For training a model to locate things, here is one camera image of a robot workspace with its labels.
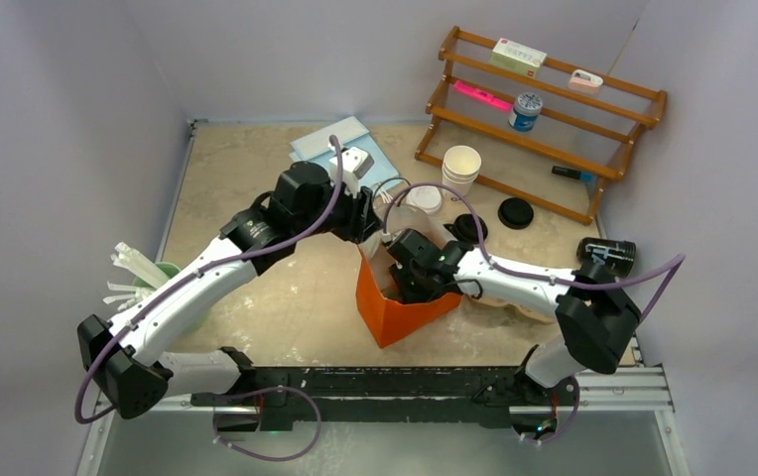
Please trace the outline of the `orange paper bag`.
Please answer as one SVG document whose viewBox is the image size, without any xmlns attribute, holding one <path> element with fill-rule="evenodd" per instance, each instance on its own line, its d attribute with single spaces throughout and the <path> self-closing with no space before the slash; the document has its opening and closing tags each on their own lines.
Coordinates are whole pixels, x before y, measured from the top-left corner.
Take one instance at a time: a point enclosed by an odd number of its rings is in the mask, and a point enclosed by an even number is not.
<svg viewBox="0 0 758 476">
<path fill-rule="evenodd" d="M 386 194 L 385 203 L 378 208 L 378 214 L 387 217 L 392 239 L 411 228 L 426 235 L 440 248 L 455 240 L 433 215 L 407 204 L 407 194 L 402 192 L 397 199 Z M 382 236 L 378 233 L 359 246 L 361 263 L 355 299 L 357 310 L 377 345 L 385 348 L 456 309 L 462 295 L 449 293 L 431 302 L 402 303 L 389 271 L 395 261 L 386 251 Z"/>
</svg>

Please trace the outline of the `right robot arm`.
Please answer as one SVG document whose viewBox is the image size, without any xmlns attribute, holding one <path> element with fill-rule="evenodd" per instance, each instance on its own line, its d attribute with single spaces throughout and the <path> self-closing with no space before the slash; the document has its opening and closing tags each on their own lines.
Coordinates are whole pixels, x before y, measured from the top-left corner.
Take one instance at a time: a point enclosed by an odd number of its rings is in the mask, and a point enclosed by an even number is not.
<svg viewBox="0 0 758 476">
<path fill-rule="evenodd" d="M 544 268 L 486 256 L 478 246 L 450 240 L 436 245 L 407 228 L 381 240 L 390 272 L 405 298 L 431 302 L 447 294 L 492 298 L 555 320 L 558 336 L 531 351 L 515 389 L 537 404 L 555 385 L 583 370 L 616 371 L 642 313 L 602 266 Z"/>
</svg>

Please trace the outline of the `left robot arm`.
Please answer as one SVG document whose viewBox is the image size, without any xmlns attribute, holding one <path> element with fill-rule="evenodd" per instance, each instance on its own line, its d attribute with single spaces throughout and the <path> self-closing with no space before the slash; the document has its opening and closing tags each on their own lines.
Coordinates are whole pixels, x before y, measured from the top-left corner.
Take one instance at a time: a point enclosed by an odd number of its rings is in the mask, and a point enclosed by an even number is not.
<svg viewBox="0 0 758 476">
<path fill-rule="evenodd" d="M 371 165 L 291 164 L 273 190 L 236 213 L 166 284 L 109 319 L 83 320 L 76 335 L 85 380 L 126 419 L 182 393 L 218 394 L 232 406 L 248 402 L 254 379 L 241 370 L 237 352 L 170 354 L 168 347 L 222 298 L 292 255 L 302 239 L 331 233 L 360 244 L 377 232 L 373 190 L 359 182 Z"/>
</svg>

